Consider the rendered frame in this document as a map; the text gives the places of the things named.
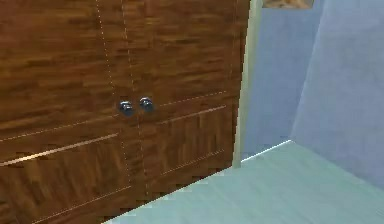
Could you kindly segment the brown wooden cupboard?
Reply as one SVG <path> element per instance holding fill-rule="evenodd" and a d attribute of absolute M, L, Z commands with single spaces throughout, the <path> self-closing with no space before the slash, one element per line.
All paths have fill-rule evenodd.
<path fill-rule="evenodd" d="M 250 0 L 0 0 L 0 224 L 102 224 L 233 161 Z"/>

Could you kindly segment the framed wall picture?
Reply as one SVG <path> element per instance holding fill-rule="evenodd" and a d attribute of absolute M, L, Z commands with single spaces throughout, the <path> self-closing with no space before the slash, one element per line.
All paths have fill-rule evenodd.
<path fill-rule="evenodd" d="M 314 0 L 262 0 L 263 8 L 272 9 L 310 9 Z"/>

